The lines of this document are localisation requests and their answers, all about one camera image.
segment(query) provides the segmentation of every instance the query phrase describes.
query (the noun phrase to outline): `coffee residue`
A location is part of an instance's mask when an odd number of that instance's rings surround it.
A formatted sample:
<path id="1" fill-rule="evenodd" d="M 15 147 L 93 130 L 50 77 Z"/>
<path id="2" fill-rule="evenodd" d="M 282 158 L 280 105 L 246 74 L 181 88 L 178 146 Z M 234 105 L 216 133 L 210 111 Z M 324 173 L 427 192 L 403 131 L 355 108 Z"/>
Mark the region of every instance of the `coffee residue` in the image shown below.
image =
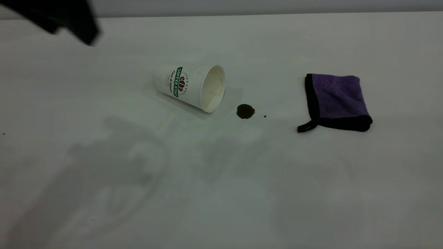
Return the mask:
<path id="1" fill-rule="evenodd" d="M 247 104 L 241 104 L 237 106 L 237 116 L 243 119 L 248 119 L 254 115 L 255 109 Z"/>

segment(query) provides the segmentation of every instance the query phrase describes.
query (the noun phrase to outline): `dark object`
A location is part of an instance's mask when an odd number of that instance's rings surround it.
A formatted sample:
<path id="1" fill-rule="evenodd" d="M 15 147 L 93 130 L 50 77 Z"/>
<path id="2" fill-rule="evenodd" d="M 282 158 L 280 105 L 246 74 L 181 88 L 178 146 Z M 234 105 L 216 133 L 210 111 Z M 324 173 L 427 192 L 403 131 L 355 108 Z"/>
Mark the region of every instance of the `dark object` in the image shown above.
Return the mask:
<path id="1" fill-rule="evenodd" d="M 1 3 L 51 34 L 59 27 L 66 27 L 91 45 L 99 33 L 86 0 L 1 0 Z"/>
<path id="2" fill-rule="evenodd" d="M 255 110 L 250 105 L 241 104 L 241 105 L 237 106 L 237 116 L 239 116 L 240 118 L 248 119 L 248 118 L 252 117 L 252 115 L 254 115 L 254 113 L 255 113 Z"/>
<path id="3" fill-rule="evenodd" d="M 372 124 L 358 77 L 308 74 L 305 88 L 312 120 L 299 126 L 298 132 L 307 132 L 317 125 L 365 132 Z"/>

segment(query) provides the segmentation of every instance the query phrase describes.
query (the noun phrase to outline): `wall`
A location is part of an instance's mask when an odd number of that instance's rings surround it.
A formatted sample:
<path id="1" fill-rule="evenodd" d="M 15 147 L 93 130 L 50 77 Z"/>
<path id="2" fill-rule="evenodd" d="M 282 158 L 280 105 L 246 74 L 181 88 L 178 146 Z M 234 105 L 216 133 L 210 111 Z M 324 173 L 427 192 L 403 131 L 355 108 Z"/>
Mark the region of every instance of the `wall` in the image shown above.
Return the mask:
<path id="1" fill-rule="evenodd" d="M 100 17 L 443 11 L 443 0 L 92 0 Z M 18 16 L 0 8 L 0 19 Z"/>

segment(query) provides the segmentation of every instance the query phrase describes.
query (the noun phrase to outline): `small coffee droplet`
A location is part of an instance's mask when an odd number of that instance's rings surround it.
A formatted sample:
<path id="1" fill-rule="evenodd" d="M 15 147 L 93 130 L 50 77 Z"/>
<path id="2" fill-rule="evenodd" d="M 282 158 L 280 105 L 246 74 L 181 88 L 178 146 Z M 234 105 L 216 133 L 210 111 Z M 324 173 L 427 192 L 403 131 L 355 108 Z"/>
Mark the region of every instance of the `small coffee droplet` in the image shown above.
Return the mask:
<path id="1" fill-rule="evenodd" d="M 237 116 L 243 119 L 248 119 L 254 115 L 255 109 L 247 104 L 241 104 L 237 107 Z"/>

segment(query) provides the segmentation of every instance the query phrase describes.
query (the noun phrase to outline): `cup opening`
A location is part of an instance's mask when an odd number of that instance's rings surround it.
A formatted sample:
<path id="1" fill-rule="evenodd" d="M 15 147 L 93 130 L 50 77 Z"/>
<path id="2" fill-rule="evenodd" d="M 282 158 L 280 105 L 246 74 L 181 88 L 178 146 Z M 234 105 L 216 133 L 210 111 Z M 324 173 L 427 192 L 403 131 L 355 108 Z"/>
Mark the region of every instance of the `cup opening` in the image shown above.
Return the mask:
<path id="1" fill-rule="evenodd" d="M 203 110 L 213 112 L 225 93 L 225 72 L 221 66 L 213 66 L 206 75 L 202 86 L 201 102 Z"/>

